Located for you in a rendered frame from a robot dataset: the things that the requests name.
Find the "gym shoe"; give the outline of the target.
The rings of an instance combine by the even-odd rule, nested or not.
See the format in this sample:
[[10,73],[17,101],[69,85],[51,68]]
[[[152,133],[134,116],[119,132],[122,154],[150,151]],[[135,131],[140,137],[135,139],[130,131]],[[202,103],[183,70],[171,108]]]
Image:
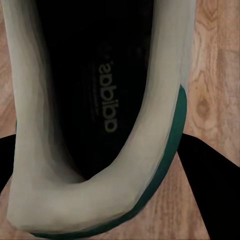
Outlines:
[[1,0],[16,139],[7,220],[86,240],[136,217],[186,122],[196,0]]

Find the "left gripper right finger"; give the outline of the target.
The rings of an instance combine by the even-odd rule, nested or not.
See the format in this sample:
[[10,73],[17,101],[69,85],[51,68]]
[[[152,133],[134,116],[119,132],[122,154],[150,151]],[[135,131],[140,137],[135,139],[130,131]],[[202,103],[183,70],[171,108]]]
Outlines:
[[240,167],[183,133],[177,149],[211,240],[240,240]]

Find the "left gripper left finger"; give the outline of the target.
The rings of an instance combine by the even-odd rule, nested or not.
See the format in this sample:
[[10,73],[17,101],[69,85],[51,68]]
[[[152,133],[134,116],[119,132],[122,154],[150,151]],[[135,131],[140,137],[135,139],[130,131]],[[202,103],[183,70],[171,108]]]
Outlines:
[[0,193],[13,174],[16,134],[0,138]]

